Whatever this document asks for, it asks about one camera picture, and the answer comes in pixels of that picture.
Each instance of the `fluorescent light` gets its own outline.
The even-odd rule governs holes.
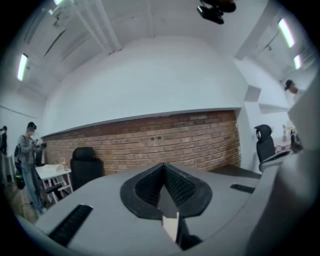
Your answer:
[[[297,55],[297,56],[294,57],[294,65],[295,65],[295,69],[296,70],[301,68],[302,64],[301,64],[300,55]]]
[[[61,2],[62,2],[63,0],[53,0],[53,1],[54,1],[55,5],[58,6],[58,5],[61,4]]]
[[[18,69],[18,76],[17,76],[20,81],[22,81],[22,79],[24,78],[27,61],[28,61],[28,56],[25,54],[22,54],[20,59],[19,69]]]
[[[286,20],[284,18],[282,18],[278,24],[279,24],[279,27],[285,37],[286,42],[288,43],[289,47],[291,48],[292,46],[295,45],[296,42],[295,42],[294,37],[288,27]]]

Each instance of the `security camera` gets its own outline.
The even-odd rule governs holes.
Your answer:
[[[202,16],[202,18],[208,21],[211,21],[220,25],[225,23],[222,18],[224,13],[219,9],[198,6],[197,10],[198,10],[198,13]]]
[[[234,0],[200,0],[202,5],[197,7],[202,18],[222,25],[224,13],[232,13],[236,10]]]

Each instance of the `man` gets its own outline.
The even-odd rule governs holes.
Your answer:
[[[7,130],[8,128],[6,126],[2,127],[0,129],[1,132],[1,144],[0,144],[0,151],[6,156],[7,155]]]
[[[34,122],[28,123],[26,133],[21,135],[18,139],[17,145],[20,147],[20,166],[22,169],[22,176],[27,190],[29,200],[35,209],[37,215],[43,214],[47,210],[43,207],[40,199],[40,187],[38,185],[38,177],[35,166],[35,153],[40,150],[36,147],[35,142],[31,136],[35,134],[37,126]]]
[[[294,98],[293,98],[293,101],[296,103],[301,95],[304,93],[303,90],[301,89],[298,89],[296,87],[296,84],[292,81],[292,80],[288,80],[285,82],[285,87],[284,87],[284,90],[289,90],[292,94],[294,94]]]

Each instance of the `headrest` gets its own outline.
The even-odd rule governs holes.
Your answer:
[[[94,161],[95,151],[92,147],[84,146],[76,148],[72,153],[72,159],[76,161],[91,162]]]
[[[259,126],[254,127],[254,128],[256,129],[256,131],[255,131],[256,137],[259,142],[264,142],[265,140],[267,140],[272,133],[270,126],[266,125],[266,124],[261,124]]]

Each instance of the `white wall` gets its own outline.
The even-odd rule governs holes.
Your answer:
[[[282,139],[284,134],[283,125],[287,126],[290,121],[287,112],[262,114],[261,119],[263,124],[272,128],[272,138],[274,139]]]
[[[19,84],[11,74],[0,81],[0,127],[7,126],[7,153],[14,153],[18,137],[26,133],[29,122],[37,125],[41,134],[41,117],[45,101],[28,87]]]
[[[248,158],[251,168],[249,170],[254,171],[256,173],[260,173],[259,171],[259,158],[257,154],[256,143],[258,141],[256,136],[256,126],[262,125],[262,115],[259,108],[259,104],[257,102],[244,102],[244,109],[248,116],[249,128],[246,130],[246,143],[248,144]]]
[[[14,112],[12,110],[0,107],[0,126],[7,126],[7,154],[12,155],[15,152],[18,137],[26,133],[29,122],[36,125],[40,123],[39,119]]]
[[[156,113],[241,108],[248,84],[198,38],[164,36],[98,55],[49,97],[43,134]]]
[[[241,168],[253,170],[254,168],[254,150],[252,147],[252,134],[249,123],[249,116],[245,104],[242,108],[236,110],[236,122],[239,132],[240,150],[241,150]]]
[[[261,88],[258,103],[289,108],[284,86],[250,58],[234,59],[248,84]]]

